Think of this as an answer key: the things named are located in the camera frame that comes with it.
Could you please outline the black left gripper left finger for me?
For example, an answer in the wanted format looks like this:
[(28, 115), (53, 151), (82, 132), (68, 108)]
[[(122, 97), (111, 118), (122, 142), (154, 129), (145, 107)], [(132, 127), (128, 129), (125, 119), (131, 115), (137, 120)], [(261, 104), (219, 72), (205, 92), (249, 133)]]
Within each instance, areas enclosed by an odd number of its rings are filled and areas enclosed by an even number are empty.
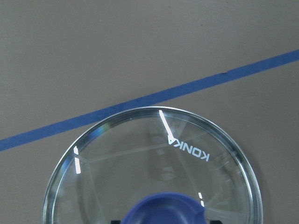
[(110, 224), (121, 224), (121, 220), (111, 220)]

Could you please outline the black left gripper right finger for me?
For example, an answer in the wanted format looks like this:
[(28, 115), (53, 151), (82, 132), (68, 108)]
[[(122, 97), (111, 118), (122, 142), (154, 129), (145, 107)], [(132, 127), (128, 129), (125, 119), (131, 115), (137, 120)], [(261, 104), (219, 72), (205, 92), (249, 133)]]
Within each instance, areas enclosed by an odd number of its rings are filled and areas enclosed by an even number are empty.
[(221, 224), (221, 221), (220, 220), (207, 219), (207, 224)]

